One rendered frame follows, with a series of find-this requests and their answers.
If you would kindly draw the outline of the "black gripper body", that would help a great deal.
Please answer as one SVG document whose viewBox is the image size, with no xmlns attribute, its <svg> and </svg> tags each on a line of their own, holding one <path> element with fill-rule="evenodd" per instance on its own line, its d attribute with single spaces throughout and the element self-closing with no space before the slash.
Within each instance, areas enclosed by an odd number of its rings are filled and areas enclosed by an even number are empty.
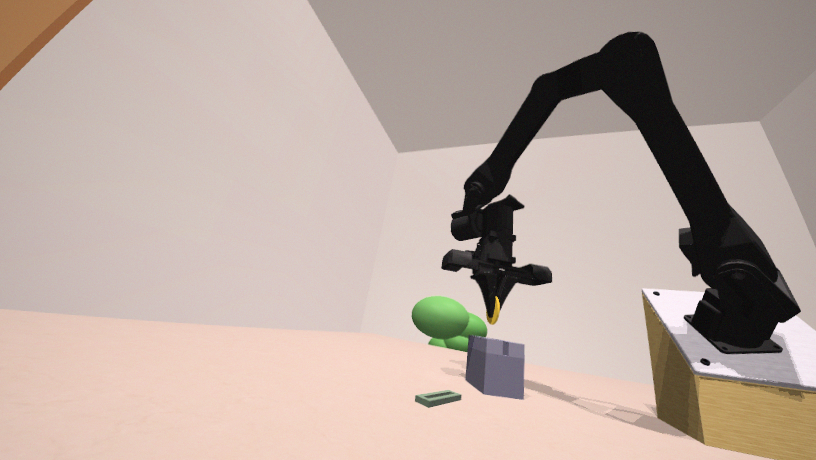
<svg viewBox="0 0 816 460">
<path fill-rule="evenodd" d="M 471 252 L 451 249 L 443 257 L 441 269 L 453 272 L 458 272 L 462 268 L 473 269 L 473 275 L 487 272 L 497 274 L 497 279 L 507 276 L 519 277 L 520 284 L 531 286 L 552 283 L 552 272 L 547 266 L 529 264 L 521 268 L 512 267 L 516 263 L 516 258 L 512 257 L 515 241 L 516 235 L 507 228 L 485 228 L 479 240 L 481 245 L 479 260 L 472 259 Z"/>
</svg>

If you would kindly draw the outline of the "gold coin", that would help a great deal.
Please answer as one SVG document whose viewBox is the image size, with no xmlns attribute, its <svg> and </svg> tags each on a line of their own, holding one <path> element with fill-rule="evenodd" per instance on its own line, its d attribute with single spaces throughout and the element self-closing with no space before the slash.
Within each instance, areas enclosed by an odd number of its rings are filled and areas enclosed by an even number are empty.
<svg viewBox="0 0 816 460">
<path fill-rule="evenodd" d="M 493 318 L 488 317 L 487 310 L 486 310 L 486 317 L 487 317 L 488 323 L 491 324 L 491 325 L 495 325 L 496 322 L 498 321 L 499 313 L 500 313 L 500 304 L 499 304 L 498 298 L 496 297 L 495 298 L 495 309 L 494 309 Z"/>
</svg>

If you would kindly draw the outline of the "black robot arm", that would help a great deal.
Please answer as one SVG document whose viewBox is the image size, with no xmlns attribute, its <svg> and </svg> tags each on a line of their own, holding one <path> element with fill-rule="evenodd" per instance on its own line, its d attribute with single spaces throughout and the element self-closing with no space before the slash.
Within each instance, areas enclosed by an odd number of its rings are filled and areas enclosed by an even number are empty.
<svg viewBox="0 0 816 460">
<path fill-rule="evenodd" d="M 721 353 L 781 353 L 770 337 L 800 307 L 762 240 L 726 201 L 643 32 L 619 34 L 598 53 L 536 78 L 492 154 L 465 181 L 463 210 L 451 214 L 453 237 L 480 238 L 489 227 L 513 232 L 513 211 L 525 205 L 511 194 L 491 200 L 558 103 L 601 89 L 635 122 L 690 224 L 678 229 L 679 248 L 692 276 L 711 288 L 684 320 Z"/>
</svg>

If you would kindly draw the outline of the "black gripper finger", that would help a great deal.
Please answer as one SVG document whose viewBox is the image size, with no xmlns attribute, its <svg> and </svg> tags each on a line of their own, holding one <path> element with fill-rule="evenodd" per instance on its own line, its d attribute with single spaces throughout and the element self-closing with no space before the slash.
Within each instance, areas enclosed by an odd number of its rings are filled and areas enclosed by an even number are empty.
<svg viewBox="0 0 816 460">
<path fill-rule="evenodd" d="M 475 280 L 478 283 L 479 289 L 484 299 L 488 317 L 493 318 L 495 309 L 497 274 L 478 272 L 470 277 L 471 279 Z"/>
<path fill-rule="evenodd" d="M 513 276 L 507 276 L 497 279 L 496 297 L 499 300 L 500 310 L 514 285 L 519 282 L 521 282 L 521 278 Z"/>
</svg>

